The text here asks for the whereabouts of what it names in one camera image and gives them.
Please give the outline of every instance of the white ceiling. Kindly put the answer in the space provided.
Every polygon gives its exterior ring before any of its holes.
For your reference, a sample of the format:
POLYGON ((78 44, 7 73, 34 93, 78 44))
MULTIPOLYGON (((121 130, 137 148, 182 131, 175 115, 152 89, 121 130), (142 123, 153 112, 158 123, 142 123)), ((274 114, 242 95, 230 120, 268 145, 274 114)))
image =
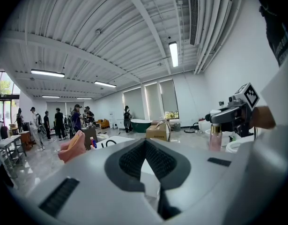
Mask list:
POLYGON ((31 96, 94 99, 194 70, 197 47, 189 45, 188 0, 182 1, 183 18, 174 0, 22 0, 1 36, 0 66, 31 96), (174 41, 179 67, 170 59, 168 43, 174 41), (62 72, 65 78, 32 75, 31 69, 62 72), (102 90, 96 80, 117 88, 102 90))

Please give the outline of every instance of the air vent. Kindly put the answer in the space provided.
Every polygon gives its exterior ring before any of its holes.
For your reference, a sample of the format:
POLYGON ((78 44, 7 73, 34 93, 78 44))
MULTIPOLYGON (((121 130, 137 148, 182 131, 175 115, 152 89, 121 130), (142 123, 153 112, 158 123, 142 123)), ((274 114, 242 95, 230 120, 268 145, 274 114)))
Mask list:
POLYGON ((200 14, 200 0, 189 0, 190 4, 190 44, 196 45, 200 14))
POLYGON ((69 196, 73 193, 78 183, 79 181, 74 178, 66 178, 63 180, 63 182, 39 206, 40 209, 55 217, 69 196))

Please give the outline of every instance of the person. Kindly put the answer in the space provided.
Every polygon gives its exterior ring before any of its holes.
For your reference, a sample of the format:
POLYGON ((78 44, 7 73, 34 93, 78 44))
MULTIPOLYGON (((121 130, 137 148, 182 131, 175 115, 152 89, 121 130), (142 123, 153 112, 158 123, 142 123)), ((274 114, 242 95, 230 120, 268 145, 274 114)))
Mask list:
POLYGON ((43 145, 43 137, 39 134, 40 133, 40 129, 39 129, 40 116, 36 112, 35 107, 32 107, 30 111, 32 112, 32 121, 30 121, 31 135, 33 136, 37 144, 37 147, 38 147, 37 151, 43 151, 45 150, 45 146, 43 145))
POLYGON ((95 123, 95 118, 94 118, 94 114, 89 110, 89 106, 86 106, 85 108, 85 112, 87 114, 87 120, 90 123, 96 124, 95 123))
POLYGON ((60 132, 63 135, 63 139, 66 139, 65 128, 63 123, 63 113, 60 112, 60 109, 58 107, 56 108, 56 114, 54 116, 54 119, 55 119, 55 130, 56 133, 59 135, 59 140, 61 140, 60 132))
POLYGON ((130 110, 128 106, 125 106, 124 109, 124 126, 126 133, 131 132, 133 129, 131 127, 131 121, 132 115, 130 114, 130 110))
POLYGON ((17 113, 17 118, 16 118, 19 132, 21 132, 22 124, 23 124, 23 116, 22 116, 21 112, 22 112, 22 110, 21 110, 21 108, 19 108, 18 113, 17 113))
POLYGON ((47 138, 50 141, 51 137, 50 137, 50 128, 49 128, 49 118, 48 118, 49 112, 46 111, 45 112, 45 116, 44 116, 44 126, 46 129, 46 134, 47 134, 47 138))
MULTIPOLYGON (((259 0, 259 11, 266 21, 266 37, 279 64, 288 55, 288 0, 259 0)), ((272 129, 276 126, 268 106, 255 107, 252 112, 250 128, 272 129)))
POLYGON ((83 119, 83 116, 79 113, 79 110, 80 110, 80 105, 76 104, 71 114, 72 126, 76 133, 78 130, 81 130, 80 119, 83 119))

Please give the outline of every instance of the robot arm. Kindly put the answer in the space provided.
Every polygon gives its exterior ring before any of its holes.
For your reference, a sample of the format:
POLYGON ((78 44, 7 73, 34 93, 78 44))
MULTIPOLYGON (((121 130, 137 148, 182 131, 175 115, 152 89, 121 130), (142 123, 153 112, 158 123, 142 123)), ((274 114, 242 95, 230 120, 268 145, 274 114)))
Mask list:
POLYGON ((252 111, 259 96, 250 83, 240 87, 234 95, 229 97, 228 106, 219 109, 215 115, 207 114, 205 119, 211 123, 221 124, 222 131, 236 132, 241 137, 252 135, 249 133, 249 124, 252 111))

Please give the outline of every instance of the tiled floor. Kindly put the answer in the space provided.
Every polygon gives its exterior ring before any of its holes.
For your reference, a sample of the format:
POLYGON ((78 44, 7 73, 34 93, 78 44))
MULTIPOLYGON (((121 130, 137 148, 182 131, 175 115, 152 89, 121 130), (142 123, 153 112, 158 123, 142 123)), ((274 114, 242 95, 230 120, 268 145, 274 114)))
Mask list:
MULTIPOLYGON (((145 133, 126 133, 124 130, 104 129, 102 133, 111 137, 119 135, 122 137, 129 138, 144 138, 145 133)), ((27 151, 27 157, 24 155, 23 166, 16 166, 15 172, 18 178, 15 179, 15 183, 18 186, 19 191, 26 195, 29 191, 33 189, 40 181, 44 180, 47 176, 51 175, 57 171, 61 166, 63 166, 63 161, 61 161, 57 155, 59 145, 64 141, 45 141, 46 149, 44 151, 37 151, 36 146, 34 146, 30 151, 27 151)), ((180 145, 191 146, 195 148, 208 149, 208 138, 205 134, 188 134, 182 129, 180 132, 171 133, 171 142, 180 143, 180 145)))

